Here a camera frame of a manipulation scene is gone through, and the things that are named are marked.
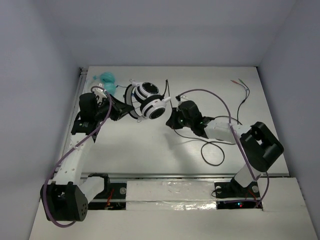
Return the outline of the white black headphones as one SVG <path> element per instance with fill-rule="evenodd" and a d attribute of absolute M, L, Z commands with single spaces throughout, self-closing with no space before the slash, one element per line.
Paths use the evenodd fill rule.
<path fill-rule="evenodd" d="M 161 117 L 165 113 L 167 103 L 172 99 L 170 96 L 165 97 L 167 89 L 168 83 L 165 84 L 164 93 L 160 94 L 160 90 L 155 84 L 151 82 L 136 82 L 131 79 L 124 93 L 124 103 L 133 107 L 129 115 L 137 122 L 155 120 Z M 138 107 L 140 114 L 136 112 L 132 97 L 140 103 Z"/>

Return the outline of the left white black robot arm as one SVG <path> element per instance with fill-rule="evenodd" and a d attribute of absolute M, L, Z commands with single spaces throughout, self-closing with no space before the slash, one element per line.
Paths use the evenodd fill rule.
<path fill-rule="evenodd" d="M 56 163 L 40 190 L 46 218 L 57 227 L 82 222 L 96 196 L 113 193 L 106 173 L 91 173 L 81 180 L 83 167 L 104 123 L 108 119 L 118 121 L 133 109 L 108 92 L 80 95 L 79 112 L 71 129 L 74 145 Z"/>

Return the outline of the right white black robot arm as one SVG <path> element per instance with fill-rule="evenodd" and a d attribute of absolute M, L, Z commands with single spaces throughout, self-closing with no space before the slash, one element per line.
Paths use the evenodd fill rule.
<path fill-rule="evenodd" d="M 219 122 L 202 116 L 191 100 L 181 101 L 178 107 L 172 108 L 166 125 L 173 130 L 189 128 L 198 137 L 237 145 L 245 164 L 229 182 L 214 184 L 213 195 L 218 199 L 244 198 L 261 174 L 266 174 L 284 153 L 283 145 L 263 122 L 253 125 Z"/>

